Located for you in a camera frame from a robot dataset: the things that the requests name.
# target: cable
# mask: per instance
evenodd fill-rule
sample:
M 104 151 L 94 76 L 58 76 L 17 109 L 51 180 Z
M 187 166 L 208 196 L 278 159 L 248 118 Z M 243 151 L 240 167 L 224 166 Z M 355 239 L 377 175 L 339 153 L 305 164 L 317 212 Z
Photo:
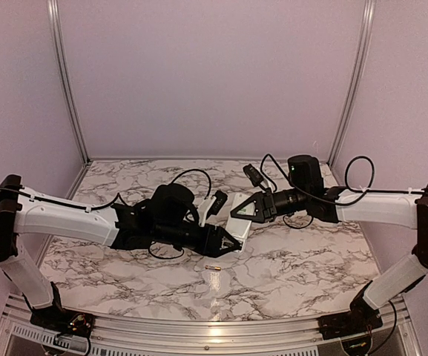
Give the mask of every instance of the cable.
M 177 259 L 177 258 L 181 258 L 182 256 L 184 256 L 184 248 L 182 249 L 182 252 L 181 252 L 181 254 L 180 254 L 179 256 L 173 256 L 173 257 L 157 256 L 157 255 L 155 255 L 155 254 L 152 252 L 152 250 L 151 250 L 151 246 L 152 246 L 152 245 L 154 245 L 154 244 L 155 244 L 155 242 L 152 242 L 152 244 L 150 244 L 150 245 L 149 245 L 149 247 L 148 247 L 148 252 L 149 252 L 149 254 L 150 254 L 152 257 L 157 258 L 158 260 L 175 260 L 175 259 Z
M 353 193 L 362 193 L 362 191 L 358 190 L 358 189 L 354 189 L 349 185 L 349 169 L 352 166 L 352 163 L 354 163 L 355 161 L 359 160 L 359 159 L 365 159 L 367 162 L 370 163 L 370 166 L 372 168 L 372 178 L 373 175 L 375 174 L 375 166 L 373 161 L 367 157 L 367 156 L 357 156 L 354 157 L 353 159 L 350 160 L 350 162 L 347 164 L 346 167 L 346 173 L 345 173 L 345 177 L 344 177 L 344 181 L 346 183 L 346 187 L 347 189 L 349 189 L 351 192 Z M 403 191 L 403 190 L 387 190 L 387 189 L 367 189 L 368 193 L 385 193 L 385 194 L 415 194 L 415 195 L 422 195 L 425 197 L 428 197 L 428 192 L 427 191 Z
M 277 168 L 280 170 L 281 174 L 283 175 L 283 177 L 285 177 L 285 179 L 289 182 L 289 184 L 293 187 L 296 188 L 299 192 L 303 193 L 304 195 L 317 200 L 318 202 L 324 202 L 326 204 L 331 204 L 331 205 L 335 205 L 335 206 L 351 206 L 354 205 L 355 203 L 359 202 L 360 200 L 362 200 L 366 194 L 367 194 L 367 190 L 365 190 L 357 199 L 351 201 L 351 202 L 330 202 L 328 200 L 316 197 L 315 195 L 312 195 L 310 193 L 308 193 L 307 191 L 304 191 L 303 189 L 297 187 L 293 182 L 289 181 L 288 176 L 286 175 L 285 171 L 281 168 L 281 166 L 278 164 L 277 160 L 271 155 L 271 154 L 266 154 L 265 157 L 269 157 L 272 162 L 277 166 Z
M 388 340 L 390 340 L 390 338 L 393 336 L 393 333 L 395 331 L 395 328 L 397 327 L 397 321 L 398 321 L 398 316 L 397 316 L 397 309 L 395 308 L 395 306 L 393 305 L 392 301 L 389 300 L 390 305 L 393 308 L 393 314 L 395 316 L 395 320 L 393 321 L 393 327 L 392 327 L 392 331 L 390 332 L 390 334 L 385 338 L 384 341 L 382 341 L 382 343 L 380 345 L 378 345 L 373 351 L 369 352 L 368 355 L 373 355 L 374 353 L 376 353 L 383 345 L 386 344 L 386 342 Z
M 289 228 L 293 228 L 294 230 L 302 230 L 303 228 L 307 228 L 315 220 L 314 217 L 311 217 L 310 221 L 307 224 L 305 224 L 304 226 L 293 226 L 293 225 L 290 225 L 286 222 L 286 219 L 285 219 L 286 217 L 290 217 L 290 216 L 289 215 L 283 215 L 283 222 L 285 223 L 286 226 L 288 226 Z
M 113 200 L 111 200 L 110 202 L 107 202 L 106 204 L 90 207 L 89 205 L 78 205 L 78 204 L 72 204 L 69 202 L 60 202 L 58 200 L 53 200 L 53 199 L 49 199 L 49 198 L 45 198 L 45 197 L 38 197 L 38 196 L 32 197 L 29 193 L 26 193 L 25 191 L 18 191 L 16 189 L 11 189 L 11 188 L 0 187 L 0 191 L 8 191 L 10 193 L 22 195 L 23 197 L 34 198 L 34 200 L 38 200 L 39 202 L 49 202 L 51 204 L 61 205 L 61 206 L 65 206 L 67 208 L 74 208 L 74 209 L 80 209 L 80 210 L 86 210 L 87 208 L 90 208 L 92 211 L 102 210 L 102 209 L 105 209 L 105 208 L 112 206 L 118 199 L 120 199 L 122 201 L 122 203 L 125 204 L 126 206 L 129 206 L 123 200 L 120 193 L 117 193 L 115 198 Z
M 266 157 L 269 157 L 272 160 L 272 162 L 278 167 L 278 170 L 285 177 L 285 179 L 289 181 L 288 176 L 286 175 L 285 171 L 280 167 L 277 160 L 271 154 L 266 154 L 265 157 L 263 157 L 263 159 L 265 159 Z M 359 159 L 365 159 L 367 162 L 369 162 L 370 168 L 372 169 L 369 184 L 363 190 L 354 189 L 349 185 L 349 169 L 352 166 L 352 163 L 354 163 L 355 161 L 357 161 Z M 372 183 L 374 181 L 374 178 L 375 178 L 375 165 L 374 165 L 373 161 L 367 156 L 357 156 L 357 157 L 354 157 L 353 159 L 351 159 L 351 161 L 347 165 L 346 173 L 345 173 L 345 177 L 344 177 L 344 181 L 346 183 L 347 189 L 349 189 L 352 193 L 361 193 L 361 195 L 357 199 L 355 199 L 351 202 L 331 202 L 331 201 L 328 201 L 325 199 L 321 199 L 320 197 L 316 197 L 315 195 L 312 195 L 312 194 L 304 191 L 303 189 L 298 188 L 293 182 L 289 182 L 289 184 L 293 188 L 296 188 L 299 192 L 310 197 L 311 199 L 317 200 L 318 202 L 324 202 L 326 204 L 335 205 L 335 206 L 351 206 L 351 205 L 354 205 L 355 203 L 362 200 L 368 193 L 415 194 L 415 195 L 421 195 L 421 196 L 428 197 L 427 191 L 403 191 L 403 190 L 370 189 L 370 187 L 372 186 Z
M 272 185 L 274 186 L 274 190 L 273 190 L 273 193 L 274 192 L 276 192 L 277 190 L 278 190 L 278 186 L 276 185 L 276 183 L 274 182 L 274 180 L 273 179 L 271 179 L 269 176 L 268 176 L 268 174 L 266 174 L 265 173 L 265 171 L 263 170 L 263 165 L 265 164 L 265 161 L 266 161 L 266 159 L 268 158 L 268 157 L 270 157 L 271 158 L 271 160 L 274 160 L 274 158 L 273 158 L 273 156 L 271 155 L 271 154 L 266 154 L 264 157 L 263 157 L 263 159 L 261 160 L 261 163 L 260 163 L 260 172 L 261 172 L 261 174 L 267 179 L 267 180 L 269 180 L 271 183 L 272 183 Z
M 90 351 L 92 351 L 92 343 L 90 342 L 89 336 L 87 336 L 87 344 L 88 344 L 87 352 L 83 356 L 88 356 L 90 354 Z
M 174 179 L 171 181 L 171 184 L 176 182 L 176 180 L 178 180 L 180 177 L 182 177 L 184 174 L 187 173 L 191 173 L 191 172 L 200 172 L 202 174 L 204 174 L 207 177 L 208 180 L 208 190 L 207 190 L 207 194 L 205 195 L 205 198 L 207 199 L 209 195 L 211 195 L 211 190 L 212 190 L 212 179 L 211 176 L 208 175 L 208 173 L 206 171 L 204 171 L 203 169 L 200 168 L 192 168 L 192 169 L 188 169 L 187 171 L 183 171 L 179 174 L 177 174 Z
M 266 191 L 266 189 L 267 189 L 267 187 L 261 183 L 258 186 L 261 188 L 262 191 Z
M 186 215 L 185 215 L 185 219 L 187 221 L 189 221 L 190 223 L 195 223 L 194 219 L 191 219 L 190 217 L 192 216 L 192 213 L 189 211 Z

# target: enclosure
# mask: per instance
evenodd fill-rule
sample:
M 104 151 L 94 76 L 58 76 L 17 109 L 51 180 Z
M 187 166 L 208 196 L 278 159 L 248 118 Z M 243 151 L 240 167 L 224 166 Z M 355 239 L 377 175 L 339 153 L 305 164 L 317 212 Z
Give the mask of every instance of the enclosure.
M 253 194 L 242 167 L 267 153 L 284 167 L 317 157 L 328 187 L 367 155 L 375 188 L 424 188 L 428 1 L 0 1 L 0 182 L 18 174 L 56 197 L 97 204 L 121 192 L 134 204 L 202 168 L 214 188 Z M 364 187 L 369 175 L 357 162 L 349 181 Z M 204 192 L 199 177 L 183 183 Z M 417 240 L 372 222 L 252 231 L 242 254 L 166 263 L 20 238 L 65 306 L 98 313 L 90 355 L 150 356 L 344 355 L 316 318 L 347 309 Z M 428 356 L 428 276 L 394 302 L 398 327 L 377 355 Z M 389 306 L 381 314 L 376 344 L 394 324 Z M 0 270 L 0 355 L 43 355 L 24 334 L 29 316 Z

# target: tabletop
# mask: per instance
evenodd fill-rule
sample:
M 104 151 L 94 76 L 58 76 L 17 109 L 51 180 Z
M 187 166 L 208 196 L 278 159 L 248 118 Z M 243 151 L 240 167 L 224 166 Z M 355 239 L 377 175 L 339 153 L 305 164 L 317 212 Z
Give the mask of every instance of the tabletop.
M 252 194 L 242 168 L 258 161 L 238 160 L 111 160 L 95 161 L 74 200 L 103 203 L 120 193 L 134 204 L 149 198 L 160 184 L 178 173 L 201 168 L 212 178 L 212 192 L 229 196 L 208 223 L 225 227 L 235 193 Z M 266 172 L 279 189 L 287 181 L 272 165 Z M 336 185 L 321 165 L 325 185 Z M 208 182 L 192 173 L 178 181 L 203 199 Z M 292 217 L 299 224 L 309 217 Z M 157 254 L 179 252 L 154 245 Z M 205 266 L 219 266 L 220 271 Z M 315 220 L 294 230 L 281 219 L 252 224 L 245 251 L 219 258 L 190 250 L 175 260 L 158 260 L 147 251 L 119 251 L 80 240 L 54 237 L 41 266 L 59 287 L 62 303 L 88 312 L 170 320 L 266 320 L 336 312 L 348 308 L 357 292 L 378 275 L 358 224 Z

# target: aluminum frame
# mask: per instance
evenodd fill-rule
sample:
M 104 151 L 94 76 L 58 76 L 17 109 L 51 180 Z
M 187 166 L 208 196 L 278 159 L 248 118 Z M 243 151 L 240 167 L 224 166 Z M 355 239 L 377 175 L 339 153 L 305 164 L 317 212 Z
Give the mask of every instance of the aluminum frame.
M 370 47 L 370 36 L 372 34 L 372 24 L 375 14 L 376 0 L 366 0 L 363 9 L 362 26 L 360 29 L 360 39 L 357 49 L 357 56 L 355 57 L 354 70 L 349 84 L 349 91 L 347 93 L 346 101 L 340 115 L 338 131 L 335 134 L 334 142 L 332 143 L 329 159 L 327 160 L 331 168 L 336 163 L 340 149 L 342 148 L 344 139 L 346 138 L 347 128 L 349 127 L 350 119 L 352 117 L 352 110 L 354 109 L 355 98 L 357 97 L 360 80 L 362 79 L 363 70 L 365 68 L 367 53 Z
M 393 300 L 398 331 L 406 356 L 421 356 L 411 320 L 402 297 Z M 383 327 L 391 329 L 394 314 L 387 304 L 380 309 Z M 281 354 L 298 348 L 336 343 L 323 340 L 317 319 L 321 315 L 259 321 L 177 321 L 95 314 L 92 344 L 164 355 L 251 355 Z M 0 356 L 5 355 L 13 325 L 29 324 L 30 311 L 24 299 L 11 294 L 0 320 Z
M 82 162 L 87 165 L 90 163 L 90 157 L 87 151 L 87 145 L 83 138 L 82 127 L 79 121 L 79 115 L 73 99 L 72 87 L 70 85 L 70 77 L 68 75 L 67 60 L 65 58 L 64 42 L 62 40 L 62 28 L 59 17 L 59 1 L 48 0 L 47 8 L 49 12 L 50 29 L 52 31 L 53 44 L 56 51 L 56 61 L 59 68 L 59 75 L 62 82 L 62 91 L 64 93 L 65 104 L 72 126 L 73 135 L 75 136 L 76 146 L 79 151 Z

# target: ventilation grille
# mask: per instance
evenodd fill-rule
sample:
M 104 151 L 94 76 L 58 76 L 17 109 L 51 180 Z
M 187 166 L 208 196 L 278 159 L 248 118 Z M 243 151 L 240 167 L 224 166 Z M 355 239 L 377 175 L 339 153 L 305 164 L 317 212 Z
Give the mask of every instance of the ventilation grille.
M 53 339 L 56 336 L 55 332 L 48 331 L 46 329 L 39 328 L 37 326 L 32 325 L 23 325 L 19 323 L 15 323 L 13 327 L 13 335 L 22 337 L 26 340 L 31 340 L 34 343 L 42 343 L 46 346 L 50 346 L 56 349 L 60 350 L 67 350 L 69 349 L 71 352 L 76 352 L 77 354 L 83 355 L 84 353 L 80 353 L 80 351 L 74 350 L 73 347 L 77 346 L 77 343 L 74 342 L 64 342 L 63 340 L 59 340 L 59 342 L 54 345 Z M 85 339 L 82 339 L 82 345 L 79 345 L 82 347 L 82 349 L 85 347 Z M 112 346 L 105 346 L 105 345 L 97 345 L 96 340 L 92 341 L 92 348 L 90 351 L 90 356 L 174 356 L 179 354 L 169 354 L 165 352 L 141 352 L 138 350 L 128 350 L 123 348 L 117 348 Z M 312 347 L 304 347 L 302 349 L 292 349 L 288 351 L 282 351 L 282 352 L 260 352 L 260 353 L 245 353 L 245 354 L 237 354 L 237 356 L 319 356 L 319 351 L 317 350 L 316 346 Z

